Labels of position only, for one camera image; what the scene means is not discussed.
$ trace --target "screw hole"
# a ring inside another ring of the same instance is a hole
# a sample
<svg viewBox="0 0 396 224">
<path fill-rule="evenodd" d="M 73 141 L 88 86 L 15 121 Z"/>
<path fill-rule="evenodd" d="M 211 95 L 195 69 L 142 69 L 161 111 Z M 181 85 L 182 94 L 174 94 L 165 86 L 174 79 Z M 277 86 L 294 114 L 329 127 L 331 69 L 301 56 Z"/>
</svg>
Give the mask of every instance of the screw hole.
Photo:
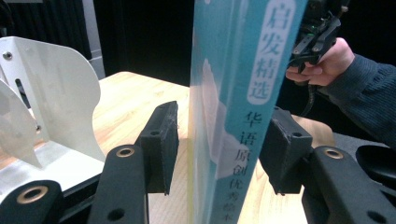
<svg viewBox="0 0 396 224">
<path fill-rule="evenodd" d="M 11 52 L 4 52 L 3 53 L 3 58 L 6 60 L 11 60 L 12 59 L 12 53 Z"/>
<path fill-rule="evenodd" d="M 117 151 L 116 154 L 118 157 L 129 157 L 134 155 L 134 149 L 133 148 L 122 148 Z"/>
<path fill-rule="evenodd" d="M 117 221 L 122 219 L 124 215 L 125 215 L 125 211 L 121 208 L 117 208 L 108 214 L 107 219 L 109 221 Z"/>
<path fill-rule="evenodd" d="M 344 158 L 344 155 L 341 152 L 339 152 L 339 151 L 337 151 L 335 149 L 326 149 L 326 150 L 324 150 L 324 153 L 328 157 L 331 157 L 333 159 L 339 160 L 339 159 L 343 159 Z"/>
<path fill-rule="evenodd" d="M 303 136 L 301 133 L 292 133 L 291 135 L 293 135 L 294 137 L 301 137 L 301 136 Z"/>
<path fill-rule="evenodd" d="M 49 188 L 45 186 L 35 186 L 24 190 L 17 198 L 18 203 L 33 203 L 47 194 Z"/>
<path fill-rule="evenodd" d="M 41 126 L 40 125 L 35 126 L 35 133 L 41 133 Z"/>
<path fill-rule="evenodd" d="M 387 219 L 377 212 L 368 211 L 367 216 L 377 223 L 387 223 Z"/>
</svg>

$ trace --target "white plastic stand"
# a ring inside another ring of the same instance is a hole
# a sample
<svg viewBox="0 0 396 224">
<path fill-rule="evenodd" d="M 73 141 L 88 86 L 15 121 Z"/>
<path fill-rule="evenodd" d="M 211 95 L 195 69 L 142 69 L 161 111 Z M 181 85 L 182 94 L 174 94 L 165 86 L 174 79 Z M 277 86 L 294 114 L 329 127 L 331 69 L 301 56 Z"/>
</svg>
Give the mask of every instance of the white plastic stand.
<svg viewBox="0 0 396 224">
<path fill-rule="evenodd" d="M 18 159 L 0 170 L 0 202 L 32 180 L 52 179 L 65 190 L 101 173 L 105 155 L 92 129 L 100 87 L 88 61 L 18 37 L 1 38 L 0 53 L 0 154 Z M 34 150 L 37 142 L 44 144 Z"/>
</svg>

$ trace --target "human hand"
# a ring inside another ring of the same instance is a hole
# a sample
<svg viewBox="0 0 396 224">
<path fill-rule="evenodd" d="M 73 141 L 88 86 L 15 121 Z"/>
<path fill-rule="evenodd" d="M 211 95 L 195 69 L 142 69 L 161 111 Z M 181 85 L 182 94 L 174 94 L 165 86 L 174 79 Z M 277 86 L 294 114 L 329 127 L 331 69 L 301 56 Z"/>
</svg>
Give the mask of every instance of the human hand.
<svg viewBox="0 0 396 224">
<path fill-rule="evenodd" d="M 297 67 L 290 67 L 286 77 L 296 82 L 309 81 L 311 85 L 327 86 L 343 74 L 355 59 L 352 49 L 345 39 L 337 38 L 316 65 L 305 63 L 304 71 L 299 74 Z"/>
</svg>

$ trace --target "black curtain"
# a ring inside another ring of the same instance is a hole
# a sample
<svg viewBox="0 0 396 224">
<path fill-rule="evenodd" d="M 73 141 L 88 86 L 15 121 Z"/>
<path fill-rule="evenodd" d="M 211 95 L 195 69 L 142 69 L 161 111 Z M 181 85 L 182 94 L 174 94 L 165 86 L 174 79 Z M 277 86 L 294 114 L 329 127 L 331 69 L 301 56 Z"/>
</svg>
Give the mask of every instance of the black curtain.
<svg viewBox="0 0 396 224">
<path fill-rule="evenodd" d="M 193 0 L 94 0 L 106 75 L 190 85 Z"/>
<path fill-rule="evenodd" d="M 14 20 L 11 34 L 66 46 L 92 58 L 82 0 L 45 0 L 43 3 L 8 3 Z"/>
</svg>

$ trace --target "black cable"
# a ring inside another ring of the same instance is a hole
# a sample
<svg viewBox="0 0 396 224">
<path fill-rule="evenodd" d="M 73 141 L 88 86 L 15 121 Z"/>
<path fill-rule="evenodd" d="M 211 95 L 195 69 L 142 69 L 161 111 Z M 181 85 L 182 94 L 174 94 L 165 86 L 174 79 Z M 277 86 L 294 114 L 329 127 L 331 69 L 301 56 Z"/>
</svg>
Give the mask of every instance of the black cable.
<svg viewBox="0 0 396 224">
<path fill-rule="evenodd" d="M 318 86 L 316 85 L 308 85 L 308 102 L 306 103 L 303 112 L 300 114 L 300 117 L 305 117 L 309 113 L 309 111 L 311 111 L 312 106 L 315 102 L 315 94 L 317 93 L 317 88 Z"/>
</svg>

